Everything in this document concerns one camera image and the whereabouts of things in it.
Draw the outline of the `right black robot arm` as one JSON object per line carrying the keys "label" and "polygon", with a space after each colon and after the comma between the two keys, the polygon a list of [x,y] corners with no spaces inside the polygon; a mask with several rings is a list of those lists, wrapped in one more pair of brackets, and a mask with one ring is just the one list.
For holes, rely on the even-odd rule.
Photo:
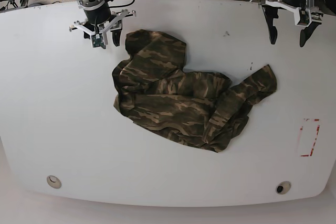
{"label": "right black robot arm", "polygon": [[135,0],[77,0],[86,19],[84,22],[75,21],[69,31],[80,30],[83,37],[91,41],[93,48],[106,49],[108,45],[107,33],[111,32],[112,42],[120,46],[120,36],[123,28],[123,19],[135,16],[136,12],[129,11],[128,6]]}

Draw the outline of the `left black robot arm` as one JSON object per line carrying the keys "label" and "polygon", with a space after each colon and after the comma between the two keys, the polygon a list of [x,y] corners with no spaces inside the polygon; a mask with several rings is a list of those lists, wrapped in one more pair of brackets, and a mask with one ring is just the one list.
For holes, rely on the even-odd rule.
{"label": "left black robot arm", "polygon": [[300,47],[310,39],[318,26],[322,24],[323,12],[317,7],[310,6],[308,0],[265,0],[262,11],[268,27],[269,40],[272,45],[276,43],[278,31],[274,26],[274,19],[278,19],[278,11],[287,10],[293,14],[296,26],[303,28],[300,32]]}

